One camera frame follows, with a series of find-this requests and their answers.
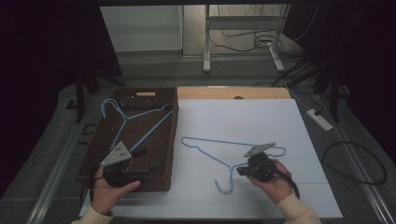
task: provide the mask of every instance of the blue wire hanger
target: blue wire hanger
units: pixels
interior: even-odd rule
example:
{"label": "blue wire hanger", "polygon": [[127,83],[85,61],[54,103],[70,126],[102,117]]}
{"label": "blue wire hanger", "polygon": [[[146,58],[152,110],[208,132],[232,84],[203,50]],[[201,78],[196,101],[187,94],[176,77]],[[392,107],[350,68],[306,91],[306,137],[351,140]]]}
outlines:
{"label": "blue wire hanger", "polygon": [[[102,115],[104,118],[106,117],[105,104],[113,105],[114,108],[116,108],[116,110],[121,114],[121,116],[123,118],[123,123],[122,123],[122,125],[119,129],[119,132],[117,133],[117,135],[113,141],[113,144],[111,145],[111,148],[113,148],[116,145],[117,140],[119,139],[120,133],[122,132],[122,130],[128,120],[135,119],[135,118],[138,118],[140,116],[143,116],[148,113],[155,112],[155,111],[163,111],[167,106],[169,106],[169,105],[163,105],[163,107],[161,109],[153,109],[153,110],[145,111],[143,113],[128,117],[122,112],[122,109],[117,104],[117,101],[115,101],[114,99],[105,99],[101,104],[101,111],[102,111]],[[129,152],[133,152],[152,132],[154,132],[155,129],[157,129],[172,114],[172,112],[173,112],[173,110],[170,110],[162,119],[160,119],[160,121],[158,121],[136,144],[134,144],[134,146],[131,149],[129,149]]]}
{"label": "blue wire hanger", "polygon": [[[225,165],[225,166],[228,167],[229,172],[230,172],[230,189],[228,189],[228,190],[222,189],[222,188],[220,187],[219,182],[218,182],[217,179],[215,179],[215,184],[216,184],[216,188],[218,189],[218,191],[219,191],[220,193],[222,193],[222,194],[224,194],[224,195],[231,194],[231,193],[233,192],[233,170],[234,170],[234,168],[239,167],[239,166],[243,166],[243,165],[247,165],[248,163],[247,163],[247,162],[244,162],[244,163],[240,163],[240,164],[236,164],[236,165],[230,165],[230,164],[228,164],[228,163],[222,161],[221,159],[216,158],[216,157],[210,155],[209,153],[203,151],[202,149],[200,149],[200,148],[199,148],[198,146],[196,146],[196,145],[189,145],[189,144],[185,143],[185,142],[184,142],[185,139],[197,140],[197,141],[206,141],[206,142],[215,142],[215,143],[224,143],[224,144],[233,144],[233,145],[249,146],[249,147],[253,147],[253,146],[255,146],[255,145],[253,145],[253,144],[247,144],[247,143],[237,143],[237,142],[220,141],[220,140],[213,140],[213,139],[206,139],[206,138],[188,137],[188,136],[181,137],[181,144],[183,144],[184,146],[186,146],[186,147],[194,147],[194,148],[198,149],[201,153],[203,153],[203,154],[205,154],[206,156],[208,156],[209,158],[211,158],[211,159],[213,159],[213,160],[215,160],[215,161],[218,161],[219,163],[221,163],[221,164],[223,164],[223,165]],[[279,155],[267,154],[268,156],[272,156],[272,157],[281,157],[281,156],[284,156],[284,155],[286,154],[286,149],[283,148],[283,147],[273,147],[273,148],[283,149],[283,152],[282,152],[281,154],[279,154]]]}

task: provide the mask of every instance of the white table surface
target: white table surface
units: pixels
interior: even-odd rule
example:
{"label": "white table surface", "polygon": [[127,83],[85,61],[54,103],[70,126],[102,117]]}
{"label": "white table surface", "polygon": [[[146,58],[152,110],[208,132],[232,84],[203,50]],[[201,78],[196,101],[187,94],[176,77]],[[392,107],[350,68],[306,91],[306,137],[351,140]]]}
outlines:
{"label": "white table surface", "polygon": [[[230,188],[229,169],[181,137],[252,145],[275,142],[286,155],[278,158],[292,173],[303,203],[319,217],[342,217],[312,146],[297,104],[291,99],[179,100],[171,189],[129,193],[112,209],[117,217],[135,219],[268,219],[282,218],[276,206],[245,176],[233,172],[233,192],[218,192],[214,180]],[[246,162],[246,146],[186,140],[230,165]],[[282,152],[270,149],[267,153]],[[81,208],[84,215],[89,195]]]}

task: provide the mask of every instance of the table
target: table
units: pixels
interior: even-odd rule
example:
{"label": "table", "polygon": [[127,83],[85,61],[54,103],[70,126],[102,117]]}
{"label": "table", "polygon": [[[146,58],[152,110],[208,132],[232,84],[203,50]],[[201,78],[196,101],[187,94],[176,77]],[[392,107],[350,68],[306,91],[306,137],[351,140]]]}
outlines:
{"label": "table", "polygon": [[[319,217],[342,217],[298,107],[286,89],[178,88],[178,96],[171,189],[129,193],[114,207],[115,216],[182,220],[283,218],[276,206],[245,176],[235,172],[231,183],[227,167],[184,146],[180,139],[188,136],[248,144],[276,142],[277,146],[287,149],[279,160],[292,172],[302,201],[315,208]],[[250,147],[202,139],[185,141],[228,164],[246,162],[243,154]],[[280,152],[283,151],[275,148],[267,151]],[[222,189],[231,189],[230,194],[220,193],[215,179]],[[87,195],[81,216],[89,204]]]}

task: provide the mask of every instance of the black cable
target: black cable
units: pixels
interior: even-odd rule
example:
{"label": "black cable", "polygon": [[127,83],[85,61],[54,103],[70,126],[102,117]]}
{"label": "black cable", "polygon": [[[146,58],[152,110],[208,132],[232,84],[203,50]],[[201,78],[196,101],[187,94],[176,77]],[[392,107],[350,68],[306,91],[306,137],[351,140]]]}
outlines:
{"label": "black cable", "polygon": [[314,98],[313,97],[311,97],[310,95],[308,95],[308,94],[306,94],[305,92],[302,92],[302,91],[299,91],[299,90],[297,90],[297,89],[295,89],[297,92],[299,92],[300,94],[303,94],[303,95],[305,95],[306,97],[308,97],[312,102],[314,102],[318,107],[319,107],[319,109],[317,109],[316,111],[316,113],[315,113],[315,115],[319,115],[320,114],[320,112],[323,110],[323,106],[320,104],[320,103],[318,103],[316,100],[314,100]]}
{"label": "black cable", "polygon": [[281,171],[278,171],[278,170],[276,170],[276,174],[282,176],[284,179],[286,179],[286,181],[289,182],[289,184],[293,188],[294,193],[296,194],[297,198],[300,199],[300,191],[298,190],[296,183],[294,183],[294,181],[291,179],[291,177]]}
{"label": "black cable", "polygon": [[98,178],[95,178],[95,174],[97,170],[100,167],[100,162],[105,159],[105,157],[108,155],[108,152],[105,152],[103,155],[101,155],[98,160],[93,164],[90,172],[90,177],[89,177],[89,189],[93,189],[94,183]]}
{"label": "black cable", "polygon": [[[329,153],[329,151],[330,151],[333,147],[335,147],[335,146],[337,146],[337,145],[340,145],[340,144],[351,144],[351,145],[354,145],[354,146],[357,146],[357,147],[361,147],[363,150],[365,150],[367,153],[369,153],[369,154],[378,162],[378,164],[381,166],[381,169],[382,169],[382,172],[383,172],[383,179],[380,180],[380,181],[377,181],[377,182],[367,182],[367,181],[359,180],[358,178],[355,178],[355,177],[352,177],[352,176],[349,176],[349,175],[346,175],[346,174],[342,173],[341,171],[339,171],[339,170],[335,169],[334,167],[330,166],[329,163],[325,162],[326,156],[327,156],[327,154]],[[323,157],[322,157],[320,163],[322,164],[322,166],[323,166],[323,165],[326,165],[326,166],[329,167],[331,170],[335,171],[337,174],[343,176],[344,178],[349,179],[349,180],[352,180],[352,181],[355,181],[355,182],[358,182],[358,183],[361,183],[361,184],[376,185],[376,186],[377,186],[377,185],[382,185],[382,184],[384,184],[384,183],[387,182],[387,180],[388,180],[388,173],[387,173],[387,170],[385,169],[385,166],[384,166],[384,164],[382,164],[381,160],[380,160],[372,151],[370,151],[367,147],[364,147],[364,146],[362,146],[362,145],[360,145],[360,144],[357,144],[357,143],[354,143],[354,142],[341,141],[341,142],[335,142],[335,143],[331,144],[331,145],[326,149],[325,153],[323,154]]]}
{"label": "black cable", "polygon": [[237,52],[249,52],[249,51],[252,51],[252,50],[257,49],[259,47],[259,46],[254,46],[252,49],[233,49],[233,48],[230,48],[230,47],[225,46],[225,45],[220,45],[220,44],[214,43],[210,36],[209,36],[209,40],[216,47],[222,47],[222,48],[226,48],[226,49],[231,49],[231,50],[234,50],[234,51],[237,51]]}
{"label": "black cable", "polygon": [[297,62],[293,67],[291,67],[291,68],[288,69],[286,72],[284,72],[281,76],[279,76],[277,79],[275,79],[275,80],[273,81],[273,83],[271,84],[271,87],[275,87],[275,86],[276,86],[276,83],[277,83],[280,79],[282,79],[282,78],[288,76],[291,72],[295,71],[296,69],[300,68],[301,66],[303,66],[303,64],[306,64],[306,63],[308,63],[308,60],[307,60],[306,58],[302,58],[302,59],[301,59],[299,62]]}

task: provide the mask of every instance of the gray floor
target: gray floor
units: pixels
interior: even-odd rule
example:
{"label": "gray floor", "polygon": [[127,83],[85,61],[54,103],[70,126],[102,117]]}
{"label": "gray floor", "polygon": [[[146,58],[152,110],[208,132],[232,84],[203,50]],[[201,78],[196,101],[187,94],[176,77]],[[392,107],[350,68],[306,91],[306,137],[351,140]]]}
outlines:
{"label": "gray floor", "polygon": [[[284,59],[283,62],[288,68],[296,63],[296,59]],[[131,87],[218,85],[260,87],[269,86],[269,83],[279,76],[270,56],[266,54],[260,56],[214,57],[212,58],[210,73],[203,72],[201,57],[182,57],[164,52],[144,55],[124,53],[120,55],[120,64],[124,74],[124,77],[120,77],[120,79]],[[50,197],[48,210],[44,210],[42,223],[70,223],[78,218],[81,186],[76,181],[75,174],[95,126],[88,125],[85,132],[82,129],[87,124],[98,123],[100,118],[99,105],[109,96],[111,89],[114,87],[113,84],[105,80],[100,78],[98,80],[102,89],[98,94],[86,92],[87,113],[80,126],[75,123],[76,111],[65,109],[69,101],[76,100],[74,85],[61,91],[58,108],[47,130],[0,201],[0,223],[26,223],[40,195],[48,194],[42,192],[42,189],[45,187],[50,172],[59,163],[60,154],[67,146],[70,146],[70,150],[72,150],[70,162],[66,164],[64,174],[62,172],[59,174],[59,186],[55,185],[53,198]],[[314,81],[315,78],[313,77],[291,90],[306,106],[317,108],[312,100],[296,91],[297,89],[314,96],[312,94]],[[326,95],[316,96],[314,99],[322,100],[326,108]],[[340,100],[339,105],[338,114],[341,122],[339,124],[333,123],[334,127],[342,130],[348,140],[370,148],[384,163],[389,173],[389,180],[376,189],[388,205],[389,211],[396,211],[396,167],[394,163],[351,113],[345,100]],[[300,104],[299,107],[319,157],[323,155],[325,149],[331,143],[344,140],[336,131],[323,132],[305,114],[305,107]],[[332,121],[326,112],[322,116]],[[346,152],[341,147],[335,149],[329,154],[328,163],[348,174],[353,174]],[[378,165],[372,159],[367,159],[367,155],[362,151],[357,150],[357,154],[362,158],[361,162],[370,176],[374,180],[380,178],[381,171]],[[344,216],[342,219],[323,220],[324,223],[381,223],[362,185],[341,177],[326,166],[324,171]],[[142,221],[115,218],[112,223],[142,223]],[[282,221],[268,220],[265,223],[282,223]]]}

